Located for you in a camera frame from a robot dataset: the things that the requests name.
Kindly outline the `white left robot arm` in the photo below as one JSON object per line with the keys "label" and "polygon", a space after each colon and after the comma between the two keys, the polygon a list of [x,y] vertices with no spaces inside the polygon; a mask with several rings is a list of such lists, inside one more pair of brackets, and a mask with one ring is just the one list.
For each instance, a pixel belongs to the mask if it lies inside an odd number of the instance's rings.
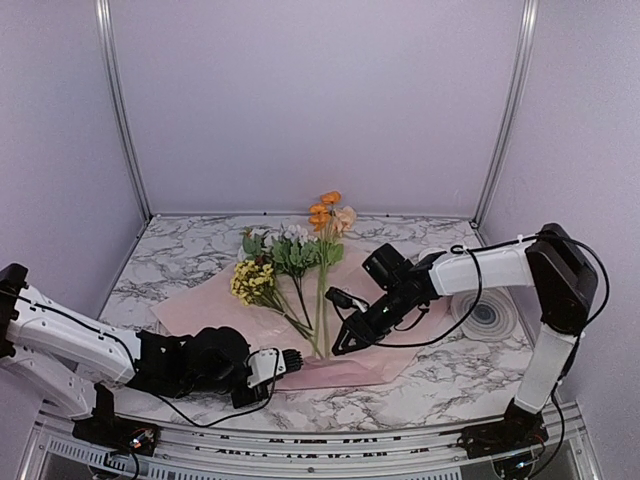
{"label": "white left robot arm", "polygon": [[228,395],[238,415],[262,409],[275,381],[286,372],[278,349],[251,352],[230,327],[207,327],[195,335],[163,336],[110,327],[69,310],[26,282],[28,270],[1,271],[1,337],[10,356],[35,348],[54,360],[90,367],[166,405],[192,393]]}

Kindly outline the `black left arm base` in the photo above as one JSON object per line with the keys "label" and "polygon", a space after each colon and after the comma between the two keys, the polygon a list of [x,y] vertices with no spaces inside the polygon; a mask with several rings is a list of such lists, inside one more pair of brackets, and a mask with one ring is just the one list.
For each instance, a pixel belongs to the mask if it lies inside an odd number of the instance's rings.
{"label": "black left arm base", "polygon": [[103,385],[95,384],[95,405],[86,419],[75,420],[74,438],[109,447],[119,453],[133,452],[152,456],[159,439],[156,424],[117,416],[114,395]]}

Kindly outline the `white flower bunch green leaves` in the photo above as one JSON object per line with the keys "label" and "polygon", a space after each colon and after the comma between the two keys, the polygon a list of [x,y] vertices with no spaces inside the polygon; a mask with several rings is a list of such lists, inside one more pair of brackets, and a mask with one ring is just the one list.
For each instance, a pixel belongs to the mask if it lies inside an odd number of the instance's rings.
{"label": "white flower bunch green leaves", "polygon": [[303,294],[303,278],[317,266],[318,242],[308,230],[299,225],[282,225],[275,230],[247,228],[242,235],[239,262],[257,260],[272,263],[278,279],[282,276],[293,283],[296,298],[302,309],[298,317],[311,327],[310,315]]}

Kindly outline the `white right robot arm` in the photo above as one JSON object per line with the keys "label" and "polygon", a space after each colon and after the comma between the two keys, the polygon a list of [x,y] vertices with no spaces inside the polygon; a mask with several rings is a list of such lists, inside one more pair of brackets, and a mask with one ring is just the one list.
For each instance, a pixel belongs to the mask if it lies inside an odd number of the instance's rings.
{"label": "white right robot arm", "polygon": [[[391,348],[386,338],[393,328],[413,310],[439,299],[448,297],[457,305],[461,296],[471,295],[472,304],[456,322],[462,326],[484,298],[507,298],[532,354],[495,428],[496,440],[506,448],[519,446],[533,433],[534,421],[571,368],[584,330],[602,311],[593,301],[598,283],[608,279],[597,254],[558,223],[494,245],[454,245],[424,254],[418,262],[386,243],[362,267],[383,292],[378,300],[369,303],[336,287],[325,293],[341,315],[332,346],[336,356],[373,346]],[[342,315],[345,310],[349,316]]]}

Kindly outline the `yellow small flower bunch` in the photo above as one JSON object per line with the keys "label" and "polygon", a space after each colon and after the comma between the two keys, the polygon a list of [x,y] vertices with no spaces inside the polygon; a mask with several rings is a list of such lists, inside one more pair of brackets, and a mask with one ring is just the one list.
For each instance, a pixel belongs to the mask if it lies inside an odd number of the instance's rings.
{"label": "yellow small flower bunch", "polygon": [[234,267],[231,294],[244,306],[266,308],[283,317],[305,340],[312,339],[312,329],[303,322],[281,292],[272,263],[243,260]]}

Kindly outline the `orange flower stem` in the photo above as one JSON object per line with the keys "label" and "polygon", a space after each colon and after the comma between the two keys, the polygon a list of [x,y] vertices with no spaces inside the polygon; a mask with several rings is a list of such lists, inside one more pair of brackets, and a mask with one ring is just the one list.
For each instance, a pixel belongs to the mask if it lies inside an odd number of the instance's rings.
{"label": "orange flower stem", "polygon": [[315,305],[315,323],[314,323],[314,352],[317,357],[323,358],[324,351],[321,346],[321,340],[323,338],[322,317],[323,317],[323,295],[324,285],[326,280],[326,274],[328,265],[330,262],[327,260],[328,251],[332,249],[332,245],[337,242],[336,230],[333,227],[335,220],[335,209],[342,199],[340,192],[334,190],[325,193],[319,197],[319,202],[309,207],[309,223],[314,227],[314,232],[317,237],[318,248],[318,276],[316,286],[316,305]]}

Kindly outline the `peach flower long green stem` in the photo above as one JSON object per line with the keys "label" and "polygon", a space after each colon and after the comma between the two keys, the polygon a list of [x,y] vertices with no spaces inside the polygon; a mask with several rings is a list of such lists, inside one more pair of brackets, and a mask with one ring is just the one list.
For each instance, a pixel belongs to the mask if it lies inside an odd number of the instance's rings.
{"label": "peach flower long green stem", "polygon": [[[328,265],[327,274],[326,274],[326,280],[324,285],[324,295],[328,288],[327,276],[329,273],[329,269],[333,265],[336,265],[337,263],[339,263],[344,256],[344,246],[342,244],[342,236],[353,227],[357,218],[356,211],[350,206],[340,207],[338,205],[337,208],[335,209],[334,215],[335,215],[335,220],[333,223],[333,227],[335,228],[337,233],[336,235],[337,242],[333,244],[332,249],[328,251],[327,260],[330,262],[330,264]],[[324,302],[323,302],[323,317],[322,317],[322,326],[324,327],[324,329],[323,329],[322,347],[324,351],[324,357],[328,358],[330,355],[330,352],[329,352],[330,328],[329,328],[329,322],[328,322],[326,300],[324,295],[323,295]]]}

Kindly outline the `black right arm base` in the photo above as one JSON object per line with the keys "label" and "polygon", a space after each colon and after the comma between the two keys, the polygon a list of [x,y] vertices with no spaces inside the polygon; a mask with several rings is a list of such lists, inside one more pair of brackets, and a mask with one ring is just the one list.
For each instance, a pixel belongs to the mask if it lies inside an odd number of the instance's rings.
{"label": "black right arm base", "polygon": [[475,459],[542,445],[548,439],[542,414],[530,413],[511,400],[501,420],[463,428],[456,445]]}

